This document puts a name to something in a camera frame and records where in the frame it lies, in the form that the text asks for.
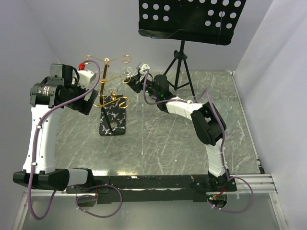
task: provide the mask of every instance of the music stand tripod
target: music stand tripod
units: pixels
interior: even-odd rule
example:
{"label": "music stand tripod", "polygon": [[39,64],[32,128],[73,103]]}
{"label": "music stand tripod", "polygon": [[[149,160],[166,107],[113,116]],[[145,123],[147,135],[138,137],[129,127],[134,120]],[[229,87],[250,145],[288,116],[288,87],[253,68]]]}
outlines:
{"label": "music stand tripod", "polygon": [[[174,59],[172,60],[171,64],[167,67],[167,69],[165,70],[163,75],[166,75],[168,73],[168,71],[171,69],[171,67],[173,66],[173,64],[175,63],[176,60],[178,60],[178,65],[177,65],[177,72],[176,72],[176,78],[175,78],[175,84],[173,85],[172,83],[170,83],[168,81],[168,83],[174,88],[174,90],[180,89],[182,87],[185,87],[186,85],[190,85],[191,87],[191,91],[192,91],[192,95],[193,97],[195,96],[195,92],[193,89],[193,84],[192,84],[192,80],[191,80],[191,76],[190,76],[190,72],[188,69],[188,64],[187,64],[187,55],[184,54],[183,50],[184,50],[184,44],[186,41],[181,41],[181,45],[180,45],[180,50],[179,52],[177,50],[174,51]],[[183,61],[184,66],[186,68],[186,72],[187,72],[187,76],[188,76],[188,83],[185,83],[183,85],[178,86],[178,82],[179,82],[179,75],[180,75],[180,69],[181,69],[181,62]]]}
{"label": "music stand tripod", "polygon": [[[228,45],[246,0],[139,0],[139,34],[150,38],[181,41],[180,50],[166,69],[168,73],[178,60],[175,90],[190,85],[195,96],[184,53],[185,41]],[[181,63],[187,71],[188,83],[178,86]]]}

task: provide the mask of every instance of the white enclosure wall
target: white enclosure wall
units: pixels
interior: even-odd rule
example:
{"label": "white enclosure wall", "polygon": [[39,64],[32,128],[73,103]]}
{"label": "white enclosure wall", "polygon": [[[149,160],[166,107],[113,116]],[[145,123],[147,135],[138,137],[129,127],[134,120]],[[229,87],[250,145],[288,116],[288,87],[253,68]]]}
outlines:
{"label": "white enclosure wall", "polygon": [[24,0],[1,1],[0,31],[0,229],[9,230],[24,190],[12,177],[29,146],[29,92],[57,59]]}
{"label": "white enclosure wall", "polygon": [[290,229],[307,229],[307,1],[274,0],[235,81]]}
{"label": "white enclosure wall", "polygon": [[[177,40],[139,35],[138,0],[26,2],[60,62],[65,64],[76,66],[87,54],[101,58],[129,54],[134,60],[133,67],[145,61],[153,70],[165,70],[173,59],[173,51],[180,47]],[[235,70],[271,2],[247,0],[228,46],[186,42],[190,70]],[[115,62],[111,68],[117,70],[121,66],[120,62]]]}

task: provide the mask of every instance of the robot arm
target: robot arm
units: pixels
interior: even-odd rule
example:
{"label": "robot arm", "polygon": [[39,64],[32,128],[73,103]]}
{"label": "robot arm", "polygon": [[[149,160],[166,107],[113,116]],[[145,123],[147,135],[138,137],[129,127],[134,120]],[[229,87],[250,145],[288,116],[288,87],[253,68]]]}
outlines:
{"label": "robot arm", "polygon": [[[89,89],[89,84],[96,78],[96,73],[90,70],[75,69],[73,67],[52,64],[50,77],[45,78],[41,83],[35,84],[30,91],[30,104],[32,105],[32,130],[29,143],[29,150],[23,165],[22,172],[16,172],[13,180],[27,186],[28,175],[32,166],[32,147],[34,133],[40,129],[37,141],[35,156],[35,171],[33,187],[49,190],[64,190],[69,185],[84,184],[88,178],[88,171],[85,169],[64,169],[57,170],[55,166],[55,144],[56,132],[62,114],[62,108],[53,111],[44,123],[39,126],[38,122],[54,106],[75,98]],[[89,100],[81,98],[67,105],[70,109],[88,115],[98,92],[93,91]]]}
{"label": "robot arm", "polygon": [[[147,69],[149,69],[149,66],[142,62],[137,67],[137,74],[127,79],[127,84],[136,93],[140,93],[144,88],[144,77]],[[162,74],[152,77],[152,80],[147,80],[145,90],[146,93],[156,99],[156,104],[161,111],[177,114],[192,120],[197,137],[205,144],[207,150],[209,173],[215,177],[224,175],[224,166],[227,168],[227,165],[223,165],[222,154],[224,152],[221,153],[220,151],[222,131],[214,117],[210,104],[193,103],[173,95],[169,90],[167,77]],[[226,124],[215,106],[214,109],[223,124],[224,130],[226,130]]]}

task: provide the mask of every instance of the gold wire rack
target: gold wire rack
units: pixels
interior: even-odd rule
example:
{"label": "gold wire rack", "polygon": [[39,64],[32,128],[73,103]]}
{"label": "gold wire rack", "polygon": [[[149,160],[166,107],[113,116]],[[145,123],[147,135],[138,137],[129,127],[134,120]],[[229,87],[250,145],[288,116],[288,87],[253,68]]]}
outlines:
{"label": "gold wire rack", "polygon": [[[127,107],[130,105],[130,99],[129,99],[128,97],[126,97],[126,96],[120,96],[120,97],[118,97],[118,96],[116,95],[117,90],[116,90],[116,91],[109,91],[109,93],[111,94],[111,101],[110,101],[110,102],[105,103],[104,96],[105,96],[105,93],[106,93],[106,90],[105,90],[106,83],[107,83],[107,82],[110,82],[110,81],[113,81],[113,80],[115,80],[115,79],[117,79],[117,78],[120,78],[120,77],[122,76],[122,75],[119,75],[119,76],[117,76],[117,77],[114,77],[114,78],[111,78],[111,79],[108,79],[108,80],[107,80],[107,79],[106,79],[106,77],[107,77],[107,71],[108,71],[108,68],[110,67],[109,63],[112,62],[112,61],[119,60],[119,59],[121,59],[121,58],[125,58],[125,59],[123,59],[122,63],[124,63],[124,64],[129,64],[130,62],[132,62],[132,57],[131,57],[130,55],[123,55],[123,56],[120,56],[120,57],[115,58],[115,59],[112,59],[112,60],[110,60],[110,59],[108,59],[108,58],[105,58],[104,60],[102,60],[102,59],[100,59],[100,58],[98,58],[98,57],[95,57],[95,56],[92,56],[92,55],[86,55],[86,56],[83,57],[83,59],[87,59],[87,58],[94,58],[94,59],[96,59],[96,60],[102,61],[102,62],[104,63],[104,65],[105,65],[105,66],[104,66],[104,71],[103,71],[103,73],[102,73],[102,78],[101,78],[101,80],[99,81],[99,82],[101,83],[100,93],[99,93],[99,104],[94,104],[94,106],[95,106],[95,107],[98,107],[98,108],[105,107],[106,105],[111,104],[111,103],[113,103],[113,102],[116,102],[116,101],[118,101],[118,100],[120,100],[120,99],[123,98],[123,99],[125,99],[126,101],[128,101],[128,104],[125,105],[125,103],[126,103],[126,101],[125,101],[125,102],[120,103],[120,104],[119,104],[119,107],[120,107],[121,109],[127,108]],[[127,83],[129,83],[129,81],[130,81],[130,77],[128,77],[128,80],[127,80],[127,78],[122,79],[122,80],[121,80],[121,83],[127,84]]]}

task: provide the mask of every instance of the gray marble surface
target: gray marble surface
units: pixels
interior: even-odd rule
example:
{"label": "gray marble surface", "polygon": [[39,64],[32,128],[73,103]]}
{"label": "gray marble surface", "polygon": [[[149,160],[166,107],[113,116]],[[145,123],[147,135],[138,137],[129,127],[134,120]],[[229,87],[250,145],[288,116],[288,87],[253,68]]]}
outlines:
{"label": "gray marble surface", "polygon": [[[118,71],[109,71],[107,78],[118,74]],[[174,71],[167,76],[174,82]],[[197,95],[205,88],[210,90],[213,103],[230,128],[225,142],[230,173],[260,173],[230,74],[192,71],[191,78]],[[179,83],[186,82],[187,75],[182,72]],[[118,90],[118,94],[130,98],[126,134],[101,137],[98,133],[100,108],[93,107],[88,116],[65,108],[57,135],[57,168],[90,168],[95,175],[207,174],[206,149],[198,140],[191,121],[146,104],[142,94],[133,92],[120,83],[120,79],[108,83],[106,90]],[[183,99],[192,98],[189,86],[171,91]]]}

